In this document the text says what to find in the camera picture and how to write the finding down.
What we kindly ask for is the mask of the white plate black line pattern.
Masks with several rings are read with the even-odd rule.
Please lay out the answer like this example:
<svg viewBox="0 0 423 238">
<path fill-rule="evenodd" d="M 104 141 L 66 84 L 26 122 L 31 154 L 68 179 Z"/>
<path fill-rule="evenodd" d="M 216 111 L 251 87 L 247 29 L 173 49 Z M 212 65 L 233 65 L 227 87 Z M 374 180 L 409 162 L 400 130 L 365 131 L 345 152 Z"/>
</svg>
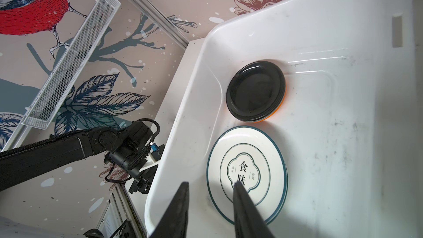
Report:
<svg viewBox="0 0 423 238">
<path fill-rule="evenodd" d="M 207 188 L 218 213 L 234 223 L 234 188 L 245 188 L 266 224 L 281 212 L 288 193 L 288 171 L 276 143 L 263 131 L 238 126 L 224 132 L 211 148 Z"/>
</svg>

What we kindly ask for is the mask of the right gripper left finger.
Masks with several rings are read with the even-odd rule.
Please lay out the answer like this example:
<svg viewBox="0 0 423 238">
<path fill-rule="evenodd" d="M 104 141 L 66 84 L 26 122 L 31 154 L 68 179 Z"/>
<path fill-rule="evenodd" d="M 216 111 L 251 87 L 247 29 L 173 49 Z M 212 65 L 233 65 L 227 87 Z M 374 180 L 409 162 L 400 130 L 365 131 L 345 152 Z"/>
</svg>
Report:
<svg viewBox="0 0 423 238">
<path fill-rule="evenodd" d="M 150 238 L 186 238 L 189 183 L 182 182 Z"/>
</svg>

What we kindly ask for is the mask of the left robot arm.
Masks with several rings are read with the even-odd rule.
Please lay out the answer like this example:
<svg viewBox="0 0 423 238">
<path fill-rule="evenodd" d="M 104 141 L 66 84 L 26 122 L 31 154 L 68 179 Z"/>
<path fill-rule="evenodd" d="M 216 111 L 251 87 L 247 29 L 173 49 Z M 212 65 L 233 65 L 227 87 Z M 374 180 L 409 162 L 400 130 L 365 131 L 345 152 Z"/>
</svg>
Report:
<svg viewBox="0 0 423 238">
<path fill-rule="evenodd" d="M 165 145 L 157 145 L 159 124 L 139 119 L 122 129 L 96 127 L 72 131 L 1 152 L 1 190 L 31 180 L 70 163 L 105 153 L 105 164 L 119 167 L 133 180 L 129 192 L 147 194 L 157 167 L 146 170 L 147 156 L 157 162 Z"/>
</svg>

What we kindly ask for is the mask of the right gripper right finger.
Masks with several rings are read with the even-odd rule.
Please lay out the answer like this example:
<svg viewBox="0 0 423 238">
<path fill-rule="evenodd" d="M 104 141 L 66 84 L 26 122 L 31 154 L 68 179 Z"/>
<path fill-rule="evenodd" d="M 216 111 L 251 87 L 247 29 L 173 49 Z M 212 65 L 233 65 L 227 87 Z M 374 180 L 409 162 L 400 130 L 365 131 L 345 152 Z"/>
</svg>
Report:
<svg viewBox="0 0 423 238">
<path fill-rule="evenodd" d="M 241 182 L 234 185 L 233 205 L 236 238 L 274 238 Z"/>
</svg>

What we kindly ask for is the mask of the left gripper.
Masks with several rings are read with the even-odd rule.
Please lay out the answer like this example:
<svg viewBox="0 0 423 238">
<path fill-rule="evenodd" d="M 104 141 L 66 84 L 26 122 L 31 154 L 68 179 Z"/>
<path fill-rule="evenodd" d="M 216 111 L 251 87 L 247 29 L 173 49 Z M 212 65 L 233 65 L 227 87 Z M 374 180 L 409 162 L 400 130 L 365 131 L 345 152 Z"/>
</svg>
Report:
<svg viewBox="0 0 423 238">
<path fill-rule="evenodd" d="M 157 169 L 158 165 L 155 165 L 140 172 L 139 176 L 137 176 L 132 182 L 129 193 L 133 194 L 135 192 L 140 192 L 147 195 L 153 183 Z"/>
</svg>

